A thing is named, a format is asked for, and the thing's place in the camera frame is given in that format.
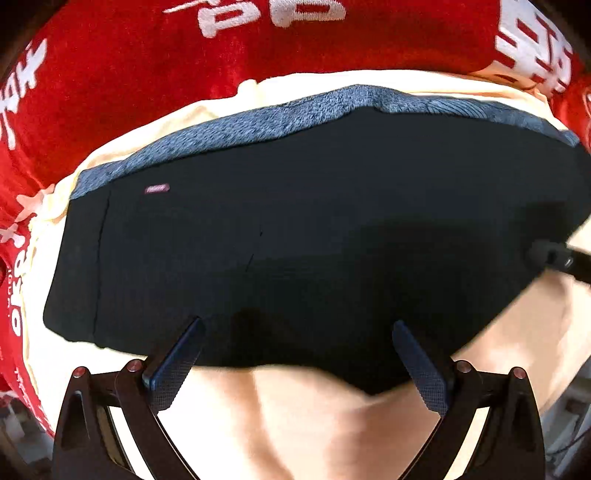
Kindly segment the black pants with patterned waistband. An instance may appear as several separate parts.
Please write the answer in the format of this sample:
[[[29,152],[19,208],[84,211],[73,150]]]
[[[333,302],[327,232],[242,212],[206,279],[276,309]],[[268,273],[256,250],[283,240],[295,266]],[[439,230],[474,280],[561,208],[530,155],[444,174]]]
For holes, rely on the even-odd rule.
[[[204,321],[203,366],[405,382],[394,324],[452,354],[590,214],[576,136],[496,102],[352,86],[170,134],[83,172],[45,305],[147,354]]]

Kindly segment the cream peach cushion cover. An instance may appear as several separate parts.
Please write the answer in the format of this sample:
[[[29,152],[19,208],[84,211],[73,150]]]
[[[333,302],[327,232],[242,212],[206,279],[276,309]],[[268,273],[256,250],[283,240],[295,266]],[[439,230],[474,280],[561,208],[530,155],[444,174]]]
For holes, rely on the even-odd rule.
[[[466,77],[419,71],[291,74],[262,82],[247,80],[233,97],[187,105],[108,142],[92,152],[82,168],[124,160],[184,127],[352,85],[496,101],[551,118],[539,93]],[[37,203],[21,288],[28,369],[51,423],[58,420],[70,373],[77,365],[107,371],[127,360],[124,353],[63,340],[41,319],[76,182],[76,175],[67,176]],[[556,410],[589,354],[590,290],[569,276],[553,273],[535,281],[460,351],[462,358],[486,370],[524,367],[547,412]],[[237,372],[194,369],[163,422],[183,456],[205,479],[384,479],[404,470],[436,417],[409,385],[370,399],[311,369],[262,367]]]

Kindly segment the red blanket with white characters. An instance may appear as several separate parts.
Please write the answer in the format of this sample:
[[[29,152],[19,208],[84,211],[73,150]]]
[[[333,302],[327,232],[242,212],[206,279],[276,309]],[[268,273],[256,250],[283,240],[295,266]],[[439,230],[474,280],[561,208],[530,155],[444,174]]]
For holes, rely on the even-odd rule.
[[[590,139],[590,76],[530,1],[70,1],[1,85],[1,384],[45,427],[77,348],[40,320],[63,210],[86,167],[174,128],[358,80],[497,100]]]

